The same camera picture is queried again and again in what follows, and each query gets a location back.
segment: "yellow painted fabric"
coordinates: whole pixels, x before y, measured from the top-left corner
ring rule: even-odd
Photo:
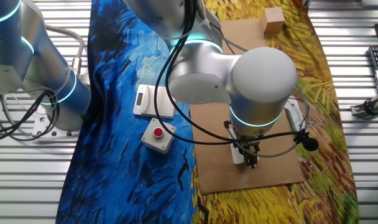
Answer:
[[[280,6],[285,25],[267,35],[269,47],[295,62],[298,84],[310,105],[310,134],[319,150],[296,148],[303,183],[200,195],[197,171],[193,204],[210,211],[208,223],[357,223],[359,207],[338,102],[320,41],[300,0],[206,0],[221,21],[260,18],[265,7]],[[204,223],[197,211],[192,223]]]

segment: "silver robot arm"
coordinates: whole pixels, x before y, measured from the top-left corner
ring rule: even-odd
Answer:
[[[39,86],[56,91],[60,114],[56,127],[80,130],[90,103],[90,89],[53,45],[44,19],[32,0],[0,1],[0,94]],[[42,90],[30,92],[37,98]],[[42,103],[47,110],[49,101]]]
[[[124,1],[170,49],[175,46],[173,38],[180,36],[184,27],[184,1]],[[199,2],[199,11],[205,11],[206,18],[220,27],[218,18]],[[204,17],[197,14],[195,26]],[[273,126],[295,88],[295,65],[286,54],[268,47],[243,55],[223,54],[216,32],[214,27],[201,26],[190,34],[173,65],[170,91],[184,103],[227,103],[238,134],[261,136]]]

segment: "cardboard sheet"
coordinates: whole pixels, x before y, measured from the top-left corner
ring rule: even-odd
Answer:
[[[221,29],[227,39],[247,50],[256,47],[266,47],[264,31],[260,19],[224,21],[221,22]],[[224,53],[232,54],[225,42],[223,42],[222,47]],[[231,47],[236,54],[244,53],[242,50],[239,50],[232,45]]]
[[[244,48],[266,46],[260,19],[226,21],[222,22],[221,26],[228,39]],[[232,48],[237,54],[242,53],[239,49]],[[226,54],[230,54],[226,44],[223,50]],[[191,119],[201,127],[220,136],[229,137],[223,126],[223,122],[229,120],[229,105],[222,103],[190,105],[190,114]],[[290,128],[286,114],[283,112],[267,134],[285,131],[290,131]],[[193,138],[196,141],[219,141],[196,128],[193,128]],[[267,139],[261,141],[259,153],[276,154],[292,145],[292,136]],[[255,169],[250,169],[245,164],[233,164],[229,145],[195,145],[195,153],[202,194],[303,181],[295,150],[280,157],[260,158]]]

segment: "metal grating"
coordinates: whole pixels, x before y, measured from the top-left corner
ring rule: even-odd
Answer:
[[[45,22],[79,33],[87,40],[91,1],[37,0]],[[361,224],[378,224],[378,118],[362,121],[351,116],[349,107],[376,95],[376,83],[367,49],[378,45],[372,26],[378,10],[363,9],[358,1],[312,1],[309,16],[326,53],[341,110],[344,131],[353,165]],[[54,32],[48,33],[71,63],[78,43]],[[83,78],[88,77],[86,52]],[[33,102],[16,95],[27,107]],[[12,116],[24,110],[8,98]],[[24,125],[31,131],[34,119]],[[76,139],[48,144],[0,141],[0,224],[55,223],[60,192],[75,148]]]

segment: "white cable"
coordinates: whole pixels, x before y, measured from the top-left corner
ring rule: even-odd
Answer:
[[[206,6],[204,5],[204,1],[203,0],[201,0],[201,1],[203,2],[203,15],[204,15],[203,21],[201,21],[199,24],[193,26],[190,31],[188,31],[187,33],[185,33],[185,34],[183,34],[179,37],[164,37],[164,36],[161,36],[161,35],[159,35],[159,37],[161,37],[165,40],[178,40],[178,39],[182,39],[184,37],[189,36],[192,32],[194,32],[194,31],[198,30],[200,27],[202,27],[202,25],[207,25],[211,29],[210,20],[208,20],[207,17],[206,17]]]
[[[73,32],[73,31],[70,31],[70,30],[67,30],[67,29],[64,29],[64,28],[60,28],[60,27],[45,25],[45,28],[49,31],[69,35],[69,36],[73,37],[74,39],[78,40],[78,43],[79,43],[80,46],[78,48],[78,52],[77,52],[76,57],[81,58],[81,56],[83,55],[83,51],[84,51],[84,40],[80,35],[78,35],[77,33]]]
[[[27,109],[22,103],[21,103],[21,101],[16,97],[16,96],[14,96],[12,93],[10,93],[10,95],[17,101],[17,103],[23,108],[23,109],[25,109],[26,111],[28,111],[29,109]],[[55,106],[53,106],[53,108],[49,111],[49,112],[47,112],[47,113],[39,113],[39,112],[34,112],[35,114],[38,114],[38,115],[48,115],[48,114],[50,114],[50,113],[52,113],[52,111],[54,110],[56,108],[56,104],[55,104]]]
[[[235,44],[234,42],[231,42],[231,41],[228,40],[226,37],[222,36],[219,32],[217,32],[217,31],[215,31],[215,30],[213,30],[213,29],[211,29],[211,31],[212,31],[213,34],[215,34],[217,37],[219,37],[220,39],[224,40],[225,42],[227,42],[227,43],[229,43],[229,44],[235,46],[237,49],[240,49],[240,50],[242,50],[242,51],[244,51],[244,52],[247,52],[247,51],[248,51],[248,50],[245,49],[244,47],[241,47],[240,45]]]
[[[39,85],[39,84],[34,83],[34,82],[33,82],[33,84],[36,84],[36,85],[38,85],[38,86],[41,86],[41,88],[35,88],[35,89],[33,89],[33,90],[27,90],[27,91],[8,91],[8,90],[2,89],[2,88],[0,88],[0,90],[3,91],[3,92],[8,92],[7,94],[11,94],[11,95],[12,95],[12,93],[20,94],[20,93],[32,93],[32,92],[34,92],[34,91],[40,91],[40,90],[42,90],[42,91],[44,91],[44,90],[50,90],[50,91],[52,91],[52,92],[54,93],[54,95],[53,95],[53,96],[50,96],[50,97],[55,97],[56,101],[58,100],[57,93],[55,93],[52,89],[47,88],[47,87],[42,86],[42,85]],[[25,110],[28,110],[25,106],[23,106],[23,104],[22,104],[22,103],[21,103],[21,102],[20,102],[20,101],[14,96],[14,95],[12,95],[12,97],[14,97],[15,100],[18,101],[18,103],[19,103],[19,104],[20,104]],[[48,113],[51,113],[51,112],[55,109],[55,107],[56,107],[56,104],[55,104],[55,106],[52,108],[52,110],[50,110]]]
[[[34,90],[29,90],[29,91],[17,91],[17,92],[9,92],[9,93],[12,95],[12,93],[30,93],[30,92],[37,91],[37,90],[50,90],[50,91],[53,92],[53,96],[50,96],[49,98],[51,98],[51,97],[55,97],[55,101],[58,102],[58,96],[57,96],[57,95],[58,95],[58,94],[59,94],[59,93],[60,93],[60,92],[66,87],[66,85],[67,85],[67,83],[68,83],[68,81],[69,81],[69,78],[70,78],[70,74],[71,74],[71,67],[69,67],[68,76],[67,76],[65,82],[63,83],[63,85],[62,85],[57,91],[53,91],[51,88],[48,88],[48,87],[42,86],[42,85],[40,85],[40,84],[38,84],[38,83],[32,81],[31,79],[25,77],[25,79],[26,79],[27,81],[31,82],[31,83],[34,84],[34,85],[40,86],[41,88],[37,88],[37,89],[34,89]],[[24,109],[27,110],[27,108],[24,107],[23,104],[22,104],[22,103],[21,103],[21,102],[20,102],[20,101],[14,96],[14,95],[12,95],[12,97],[15,98],[15,100],[16,100],[16,101],[17,101],[17,102],[18,102],[18,103],[19,103]],[[38,112],[35,112],[35,113],[40,114],[40,115],[48,115],[48,114],[52,113],[56,107],[57,107],[57,104],[55,103],[54,106],[52,107],[52,109],[51,109],[50,111],[46,112],[45,114],[43,114],[43,113],[38,113]]]
[[[3,104],[3,106],[5,108],[5,115],[7,116],[7,118],[8,118],[9,121],[12,121],[11,124],[14,125],[15,123],[13,122],[12,115],[9,112],[8,107],[7,107],[6,96],[4,96],[4,98],[1,100],[1,103]],[[32,133],[28,133],[28,132],[24,131],[22,128],[18,128],[17,130],[20,131],[22,134],[25,134],[27,136],[37,137],[37,135],[32,134]],[[42,141],[55,141],[56,139],[58,139],[58,140],[61,140],[61,139],[71,139],[71,138],[75,138],[75,137],[78,137],[78,134],[72,134],[71,136],[64,136],[64,137],[58,137],[58,138],[56,138],[56,137],[45,138],[44,136],[42,136],[41,140]]]
[[[206,5],[205,5],[205,0],[201,0],[203,2],[203,16],[204,16],[204,20],[207,19],[207,14],[206,14]],[[211,29],[211,26],[210,26],[210,22],[208,21],[208,24],[207,24],[208,28]]]
[[[297,88],[298,92],[300,93],[300,95],[302,97],[303,104],[304,104],[304,107],[305,107],[305,114],[306,114],[305,119],[303,119],[302,122],[301,122],[300,129],[302,129],[302,125],[305,122],[304,129],[307,130],[308,129],[308,123],[309,123],[309,106],[308,106],[308,103],[307,103],[307,98],[303,94],[303,92],[302,92],[301,88],[298,86],[298,84],[295,85],[295,88]]]

